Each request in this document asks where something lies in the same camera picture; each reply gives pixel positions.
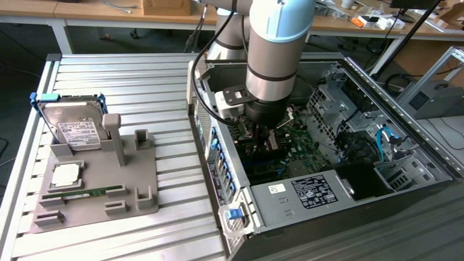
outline green circuit board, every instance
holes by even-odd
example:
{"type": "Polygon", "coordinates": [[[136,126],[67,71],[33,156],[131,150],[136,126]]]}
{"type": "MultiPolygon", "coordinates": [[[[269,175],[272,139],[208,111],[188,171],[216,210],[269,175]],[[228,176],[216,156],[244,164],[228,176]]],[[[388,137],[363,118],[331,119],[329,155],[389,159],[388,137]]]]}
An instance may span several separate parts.
{"type": "Polygon", "coordinates": [[[317,173],[329,164],[316,142],[297,122],[289,122],[277,129],[276,138],[285,152],[272,160],[252,160],[256,141],[245,122],[229,130],[252,185],[317,173]]]}

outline hard drive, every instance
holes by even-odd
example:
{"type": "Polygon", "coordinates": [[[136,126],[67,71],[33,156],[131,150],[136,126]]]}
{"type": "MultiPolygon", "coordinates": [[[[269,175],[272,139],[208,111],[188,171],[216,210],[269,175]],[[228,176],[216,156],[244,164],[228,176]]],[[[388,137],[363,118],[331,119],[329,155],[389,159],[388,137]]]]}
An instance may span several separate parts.
{"type": "Polygon", "coordinates": [[[104,96],[43,94],[36,108],[56,141],[73,151],[97,149],[100,141],[109,139],[103,128],[104,96]]]}

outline aluminum profile table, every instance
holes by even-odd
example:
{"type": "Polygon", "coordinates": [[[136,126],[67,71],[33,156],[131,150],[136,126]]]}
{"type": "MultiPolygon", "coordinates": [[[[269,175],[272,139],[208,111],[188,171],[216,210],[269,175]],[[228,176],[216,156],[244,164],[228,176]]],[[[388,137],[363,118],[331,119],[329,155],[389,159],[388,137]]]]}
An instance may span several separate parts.
{"type": "Polygon", "coordinates": [[[155,135],[160,211],[28,233],[52,143],[32,110],[0,209],[1,260],[225,260],[187,116],[187,65],[193,57],[64,55],[47,62],[39,93],[101,92],[108,111],[121,115],[121,135],[144,128],[155,135]]]}

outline floor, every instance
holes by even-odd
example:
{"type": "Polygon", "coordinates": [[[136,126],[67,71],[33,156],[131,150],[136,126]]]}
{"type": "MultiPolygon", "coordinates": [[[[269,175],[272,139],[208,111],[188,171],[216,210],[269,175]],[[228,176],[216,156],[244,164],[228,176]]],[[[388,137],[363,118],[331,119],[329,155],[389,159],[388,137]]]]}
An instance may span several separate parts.
{"type": "MultiPolygon", "coordinates": [[[[100,40],[96,28],[69,27],[69,34],[76,53],[173,53],[181,52],[185,40],[191,34],[187,30],[139,29],[140,39],[133,39],[128,28],[105,28],[104,33],[109,40],[100,40]]],[[[203,32],[200,46],[205,44],[212,32],[203,32]]],[[[371,58],[367,50],[368,39],[359,39],[355,51],[339,49],[340,41],[335,37],[316,36],[307,45],[305,52],[341,52],[352,57],[361,66],[371,58]]],[[[16,156],[23,130],[29,113],[28,97],[37,88],[44,60],[49,53],[59,53],[55,35],[49,26],[33,24],[0,24],[0,82],[3,95],[0,95],[0,138],[9,141],[9,146],[0,159],[0,164],[16,156]]],[[[375,55],[369,66],[377,59],[375,55]]],[[[391,66],[391,74],[401,70],[391,66]]],[[[7,184],[13,162],[0,167],[0,184],[7,184]]]]}

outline white sticker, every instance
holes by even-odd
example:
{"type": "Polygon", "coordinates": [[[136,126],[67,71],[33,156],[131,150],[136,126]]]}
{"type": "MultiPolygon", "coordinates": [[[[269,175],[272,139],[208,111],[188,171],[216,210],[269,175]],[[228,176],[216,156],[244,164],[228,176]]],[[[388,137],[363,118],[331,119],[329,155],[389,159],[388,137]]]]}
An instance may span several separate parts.
{"type": "Polygon", "coordinates": [[[285,191],[285,187],[283,184],[277,184],[277,185],[272,185],[269,186],[269,191],[271,194],[279,193],[279,192],[284,192],[285,191]]]}
{"type": "Polygon", "coordinates": [[[57,126],[71,147],[100,144],[93,121],[64,122],[57,126]]]}

